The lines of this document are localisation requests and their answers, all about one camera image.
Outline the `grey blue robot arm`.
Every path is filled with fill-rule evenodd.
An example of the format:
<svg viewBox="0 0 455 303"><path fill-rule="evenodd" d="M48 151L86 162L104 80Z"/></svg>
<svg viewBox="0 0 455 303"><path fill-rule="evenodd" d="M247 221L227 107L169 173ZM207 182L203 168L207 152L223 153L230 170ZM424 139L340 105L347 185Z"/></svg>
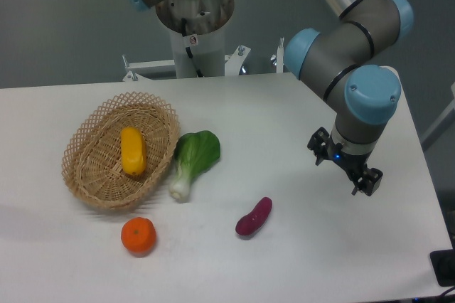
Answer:
<svg viewBox="0 0 455 303"><path fill-rule="evenodd" d="M139 11L155 9L171 34L180 78L227 75L222 30L234 0L130 0ZM307 28L281 52L284 66L335 113L333 129L318 129L308 148L317 161L344 170L354 191L371 196L382 172L367 165L387 122L394 115L401 84L389 68L372 58L412 28L407 0L326 0L340 20L329 34Z"/></svg>

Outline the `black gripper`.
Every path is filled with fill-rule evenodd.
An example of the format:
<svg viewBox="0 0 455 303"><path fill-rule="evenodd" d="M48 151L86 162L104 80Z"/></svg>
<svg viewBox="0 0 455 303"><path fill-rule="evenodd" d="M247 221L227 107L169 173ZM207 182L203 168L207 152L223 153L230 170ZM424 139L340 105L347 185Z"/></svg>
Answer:
<svg viewBox="0 0 455 303"><path fill-rule="evenodd" d="M379 188L383 172L367 165L373 151L372 144L354 144L338 135L329 135L325 128L320 127L311 135L307 148L316 157L315 165L328 160L345 171L354 184L353 196L358 192L372 196Z"/></svg>

